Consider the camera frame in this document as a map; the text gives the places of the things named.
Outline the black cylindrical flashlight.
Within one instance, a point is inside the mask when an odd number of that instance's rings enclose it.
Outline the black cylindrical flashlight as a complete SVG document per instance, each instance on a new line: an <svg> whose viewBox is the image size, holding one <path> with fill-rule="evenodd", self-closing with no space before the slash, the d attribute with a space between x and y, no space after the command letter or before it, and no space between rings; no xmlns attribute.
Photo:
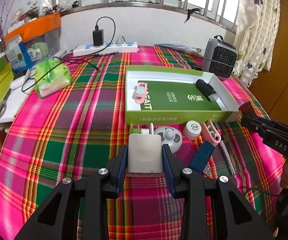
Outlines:
<svg viewBox="0 0 288 240"><path fill-rule="evenodd" d="M209 100L209 101L216 101L219 96L213 87L206 83L204 80L199 79L195 83L195 87Z"/></svg>

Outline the blue rectangular case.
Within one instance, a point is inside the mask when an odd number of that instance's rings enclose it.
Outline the blue rectangular case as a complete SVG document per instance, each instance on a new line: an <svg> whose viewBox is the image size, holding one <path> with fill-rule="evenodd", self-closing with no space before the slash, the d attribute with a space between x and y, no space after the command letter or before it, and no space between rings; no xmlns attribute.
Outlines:
<svg viewBox="0 0 288 240"><path fill-rule="evenodd" d="M195 172L202 174L212 153L215 149L208 141L204 141L200 148L198 149L197 153L194 155L192 160L190 161L188 167L194 170Z"/></svg>

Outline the white usb charger cube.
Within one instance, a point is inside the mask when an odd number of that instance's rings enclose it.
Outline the white usb charger cube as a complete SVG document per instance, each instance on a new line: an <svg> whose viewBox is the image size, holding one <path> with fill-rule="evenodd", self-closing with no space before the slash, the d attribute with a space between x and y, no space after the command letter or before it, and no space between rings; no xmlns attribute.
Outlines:
<svg viewBox="0 0 288 240"><path fill-rule="evenodd" d="M163 172L160 135L130 134L128 141L128 176L160 177Z"/></svg>

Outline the green and white spool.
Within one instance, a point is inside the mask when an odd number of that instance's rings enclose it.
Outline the green and white spool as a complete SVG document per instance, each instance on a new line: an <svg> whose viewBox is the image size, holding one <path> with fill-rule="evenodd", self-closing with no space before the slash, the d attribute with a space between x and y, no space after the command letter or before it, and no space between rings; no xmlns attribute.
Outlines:
<svg viewBox="0 0 288 240"><path fill-rule="evenodd" d="M148 128L140 127L139 125L135 126L133 123L130 123L129 134L154 134L154 125L151 122Z"/></svg>

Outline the pink clip with grey pad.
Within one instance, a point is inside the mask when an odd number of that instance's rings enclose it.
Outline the pink clip with grey pad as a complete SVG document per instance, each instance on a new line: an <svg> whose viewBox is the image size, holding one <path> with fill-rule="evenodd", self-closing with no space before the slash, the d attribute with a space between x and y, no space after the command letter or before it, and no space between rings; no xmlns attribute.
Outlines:
<svg viewBox="0 0 288 240"><path fill-rule="evenodd" d="M134 90L134 100L137 104L142 104L145 101L147 93L147 83L139 82Z"/></svg>

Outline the brown bottle red cap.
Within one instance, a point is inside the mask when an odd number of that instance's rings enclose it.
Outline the brown bottle red cap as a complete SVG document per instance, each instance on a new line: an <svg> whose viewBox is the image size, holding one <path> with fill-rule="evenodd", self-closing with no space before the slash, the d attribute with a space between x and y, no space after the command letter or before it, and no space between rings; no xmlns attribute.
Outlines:
<svg viewBox="0 0 288 240"><path fill-rule="evenodd" d="M255 113L254 108L252 107L251 102L246 102L239 107L239 111L241 112L242 116L247 116L250 118L256 118L257 115Z"/></svg>

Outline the wooden wardrobe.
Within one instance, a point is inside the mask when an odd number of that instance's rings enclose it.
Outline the wooden wardrobe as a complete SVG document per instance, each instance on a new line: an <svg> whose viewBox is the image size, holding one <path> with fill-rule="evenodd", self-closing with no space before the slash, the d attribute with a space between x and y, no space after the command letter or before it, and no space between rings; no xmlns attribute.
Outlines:
<svg viewBox="0 0 288 240"><path fill-rule="evenodd" d="M288 125L288 0L280 0L271 70L260 72L249 90L271 119Z"/></svg>

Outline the small white round jar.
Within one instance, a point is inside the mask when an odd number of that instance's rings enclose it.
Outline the small white round jar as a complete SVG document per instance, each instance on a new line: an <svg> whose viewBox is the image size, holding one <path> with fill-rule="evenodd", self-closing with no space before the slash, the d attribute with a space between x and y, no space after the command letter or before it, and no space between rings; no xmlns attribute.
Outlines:
<svg viewBox="0 0 288 240"><path fill-rule="evenodd" d="M183 134L187 139L194 140L201 133L201 125L200 123L190 120L186 123Z"/></svg>

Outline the grey round dome gadget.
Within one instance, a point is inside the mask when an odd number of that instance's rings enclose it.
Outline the grey round dome gadget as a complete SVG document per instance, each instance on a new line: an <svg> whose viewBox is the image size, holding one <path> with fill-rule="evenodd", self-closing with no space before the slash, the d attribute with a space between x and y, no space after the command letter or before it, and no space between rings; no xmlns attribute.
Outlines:
<svg viewBox="0 0 288 240"><path fill-rule="evenodd" d="M161 126L154 130L154 134L160 135L162 144L168 144L173 154L180 150L183 138L178 129Z"/></svg>

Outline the plaid pink green tablecloth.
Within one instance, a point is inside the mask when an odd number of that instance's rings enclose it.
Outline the plaid pink green tablecloth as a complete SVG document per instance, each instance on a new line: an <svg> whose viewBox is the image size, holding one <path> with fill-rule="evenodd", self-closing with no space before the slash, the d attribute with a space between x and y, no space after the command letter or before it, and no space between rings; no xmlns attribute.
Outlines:
<svg viewBox="0 0 288 240"><path fill-rule="evenodd" d="M127 144L125 78L128 65L191 68L202 63L175 51L141 46L137 53L87 58L69 66L72 85L40 99L32 91L0 154L0 235L14 239L35 208L65 177L81 179L104 167ZM232 143L242 193L257 187L280 193L283 157L240 120L215 124ZM126 177L118 200L108 200L110 239L179 239L183 200L171 198L164 177Z"/></svg>

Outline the folded grey floral umbrella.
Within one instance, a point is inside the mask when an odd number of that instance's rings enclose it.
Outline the folded grey floral umbrella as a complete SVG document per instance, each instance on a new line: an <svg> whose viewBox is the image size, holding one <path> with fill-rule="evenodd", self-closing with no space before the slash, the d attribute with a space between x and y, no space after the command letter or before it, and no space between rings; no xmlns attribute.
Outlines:
<svg viewBox="0 0 288 240"><path fill-rule="evenodd" d="M167 43L154 44L154 46L172 49L172 50L186 53L189 55L203 56L202 50L200 48L188 47L188 46L183 46L183 45L178 45L178 44L167 44Z"/></svg>

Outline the green and white shallow box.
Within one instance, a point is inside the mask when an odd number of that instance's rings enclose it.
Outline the green and white shallow box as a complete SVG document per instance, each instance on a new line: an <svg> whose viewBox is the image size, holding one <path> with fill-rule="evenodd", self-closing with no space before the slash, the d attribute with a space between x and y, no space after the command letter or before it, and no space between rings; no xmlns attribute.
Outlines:
<svg viewBox="0 0 288 240"><path fill-rule="evenodd" d="M197 80L209 83L218 94L209 101L196 87ZM145 101L137 104L134 90L147 83ZM180 125L190 120L202 123L234 122L239 105L217 76L193 69L128 65L125 81L125 122L130 125Z"/></svg>

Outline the green tissue pack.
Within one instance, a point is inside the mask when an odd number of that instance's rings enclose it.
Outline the green tissue pack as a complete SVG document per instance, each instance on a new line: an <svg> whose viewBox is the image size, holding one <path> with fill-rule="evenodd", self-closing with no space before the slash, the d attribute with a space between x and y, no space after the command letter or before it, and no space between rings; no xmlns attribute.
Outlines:
<svg viewBox="0 0 288 240"><path fill-rule="evenodd" d="M72 77L68 66L59 60L47 59L35 68L34 90L41 99L71 85Z"/></svg>

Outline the white power strip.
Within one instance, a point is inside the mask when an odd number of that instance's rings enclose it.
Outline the white power strip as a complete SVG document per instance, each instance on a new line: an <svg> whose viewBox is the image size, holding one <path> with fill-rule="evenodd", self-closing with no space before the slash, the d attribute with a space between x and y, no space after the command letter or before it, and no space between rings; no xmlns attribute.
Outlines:
<svg viewBox="0 0 288 240"><path fill-rule="evenodd" d="M105 43L102 46L94 46L93 44L87 44L78 46L73 50L74 57L86 56L86 55L103 55L111 53L137 53L138 44L136 42L124 42L123 44L117 44L113 42L108 46L108 43Z"/></svg>

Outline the orange lidded storage bin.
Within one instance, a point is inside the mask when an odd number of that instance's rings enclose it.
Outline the orange lidded storage bin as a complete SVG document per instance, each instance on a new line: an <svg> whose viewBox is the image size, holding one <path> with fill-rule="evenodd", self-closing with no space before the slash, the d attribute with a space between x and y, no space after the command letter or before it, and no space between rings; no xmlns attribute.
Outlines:
<svg viewBox="0 0 288 240"><path fill-rule="evenodd" d="M25 23L5 36L9 41L19 35L26 48L40 49L43 56L53 55L60 50L61 18L59 13L42 16Z"/></svg>

